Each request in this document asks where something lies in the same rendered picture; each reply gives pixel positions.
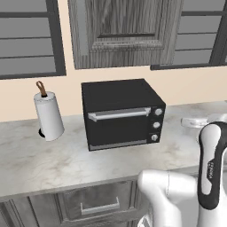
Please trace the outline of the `black toaster oven door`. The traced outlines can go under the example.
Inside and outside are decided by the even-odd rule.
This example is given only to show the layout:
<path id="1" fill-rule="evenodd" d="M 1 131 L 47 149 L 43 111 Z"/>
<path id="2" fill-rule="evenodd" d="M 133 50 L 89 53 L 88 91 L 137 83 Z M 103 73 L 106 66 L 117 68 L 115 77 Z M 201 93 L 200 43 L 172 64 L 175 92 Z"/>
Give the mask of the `black toaster oven door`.
<path id="1" fill-rule="evenodd" d="M 90 151 L 129 145 L 142 145 L 148 138 L 148 116 L 93 121 L 84 115 Z"/>

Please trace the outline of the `black toaster oven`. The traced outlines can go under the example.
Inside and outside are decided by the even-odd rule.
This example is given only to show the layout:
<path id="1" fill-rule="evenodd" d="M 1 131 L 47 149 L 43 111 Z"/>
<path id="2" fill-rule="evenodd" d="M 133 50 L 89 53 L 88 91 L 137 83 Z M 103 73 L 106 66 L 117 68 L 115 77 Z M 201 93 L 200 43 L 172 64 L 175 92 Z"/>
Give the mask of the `black toaster oven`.
<path id="1" fill-rule="evenodd" d="M 84 82 L 82 84 L 82 107 L 83 119 L 87 113 L 150 107 L 146 144 L 160 141 L 166 104 L 144 79 Z M 158 108 L 163 111 L 159 116 L 154 113 Z M 160 127 L 155 129 L 154 122 L 159 122 Z M 153 134 L 158 136 L 156 141 L 151 140 Z"/>

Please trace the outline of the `white paper towel roll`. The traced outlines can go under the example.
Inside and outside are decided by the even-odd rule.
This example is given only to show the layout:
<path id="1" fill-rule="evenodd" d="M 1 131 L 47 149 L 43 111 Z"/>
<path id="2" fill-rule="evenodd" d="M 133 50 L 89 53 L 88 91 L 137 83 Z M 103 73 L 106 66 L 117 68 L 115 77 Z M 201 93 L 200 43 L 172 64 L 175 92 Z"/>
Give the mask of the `white paper towel roll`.
<path id="1" fill-rule="evenodd" d="M 59 138 L 65 131 L 60 115 L 58 102 L 53 92 L 47 91 L 47 96 L 41 93 L 34 95 L 35 109 L 42 134 L 50 142 Z"/>

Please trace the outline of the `brown-topped black towel holder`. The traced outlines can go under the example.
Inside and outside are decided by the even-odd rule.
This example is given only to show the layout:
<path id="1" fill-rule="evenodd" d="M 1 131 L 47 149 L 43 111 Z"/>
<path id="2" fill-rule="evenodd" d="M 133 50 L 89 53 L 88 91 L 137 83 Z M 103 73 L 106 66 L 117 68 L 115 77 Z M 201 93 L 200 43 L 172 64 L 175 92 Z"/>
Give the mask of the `brown-topped black towel holder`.
<path id="1" fill-rule="evenodd" d="M 46 93 L 46 90 L 45 90 L 45 88 L 44 88 L 43 83 L 42 83 L 41 81 L 38 81 L 38 82 L 36 82 L 36 86 L 37 86 L 38 89 L 40 90 L 41 97 L 42 97 L 42 98 L 46 98 L 46 97 L 47 97 L 47 93 Z M 45 135 L 42 133 L 42 130 L 41 130 L 41 129 L 39 129 L 39 135 L 40 135 L 41 137 L 45 137 Z"/>

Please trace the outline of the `grey wooden drawer front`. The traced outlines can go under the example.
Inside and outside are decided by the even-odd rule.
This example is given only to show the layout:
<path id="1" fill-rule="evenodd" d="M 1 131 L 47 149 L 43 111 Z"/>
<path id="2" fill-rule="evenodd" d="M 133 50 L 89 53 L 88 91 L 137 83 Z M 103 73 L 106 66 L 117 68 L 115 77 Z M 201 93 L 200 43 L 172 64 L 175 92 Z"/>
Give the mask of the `grey wooden drawer front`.
<path id="1" fill-rule="evenodd" d="M 138 217 L 136 192 L 137 184 L 135 181 L 121 181 L 60 192 L 58 203 L 65 223 L 92 222 L 95 220 L 123 222 Z M 93 215 L 82 215 L 81 213 L 81 203 L 84 208 L 99 207 L 115 203 L 116 197 L 120 201 L 119 209 Z"/>

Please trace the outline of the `grey window with blinds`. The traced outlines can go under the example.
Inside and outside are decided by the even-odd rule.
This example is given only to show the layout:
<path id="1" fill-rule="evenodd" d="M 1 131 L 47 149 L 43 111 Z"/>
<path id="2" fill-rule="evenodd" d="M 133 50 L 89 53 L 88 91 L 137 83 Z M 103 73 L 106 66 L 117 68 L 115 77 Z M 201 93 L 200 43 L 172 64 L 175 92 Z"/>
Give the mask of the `grey window with blinds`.
<path id="1" fill-rule="evenodd" d="M 0 0 L 0 80 L 65 73 L 58 0 Z"/>
<path id="2" fill-rule="evenodd" d="M 227 67 L 227 0 L 184 0 L 174 60 L 150 69 Z"/>

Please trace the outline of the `grey wooden base cupboard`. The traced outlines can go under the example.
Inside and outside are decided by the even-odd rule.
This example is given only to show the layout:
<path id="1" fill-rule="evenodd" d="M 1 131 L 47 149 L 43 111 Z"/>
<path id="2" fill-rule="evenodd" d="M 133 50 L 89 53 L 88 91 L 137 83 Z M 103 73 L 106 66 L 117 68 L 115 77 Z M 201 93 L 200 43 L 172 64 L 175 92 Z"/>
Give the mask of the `grey wooden base cupboard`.
<path id="1" fill-rule="evenodd" d="M 121 181 L 135 181 L 135 177 L 123 177 L 86 184 L 70 185 L 47 192 L 38 192 L 0 200 L 0 227 L 137 227 L 137 224 L 148 211 L 149 205 L 137 186 L 136 203 L 138 217 L 134 220 L 111 222 L 95 220 L 92 222 L 65 223 L 59 208 L 58 194 L 73 189 L 81 189 L 100 184 L 111 184 Z"/>

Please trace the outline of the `grey wooden wall cupboard door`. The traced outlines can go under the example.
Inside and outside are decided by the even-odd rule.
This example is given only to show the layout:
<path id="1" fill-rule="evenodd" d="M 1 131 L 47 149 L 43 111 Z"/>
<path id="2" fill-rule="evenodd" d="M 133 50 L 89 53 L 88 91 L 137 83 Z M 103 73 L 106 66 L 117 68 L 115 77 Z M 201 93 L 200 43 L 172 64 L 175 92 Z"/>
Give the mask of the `grey wooden wall cupboard door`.
<path id="1" fill-rule="evenodd" d="M 68 0 L 74 67 L 173 63 L 184 0 Z"/>

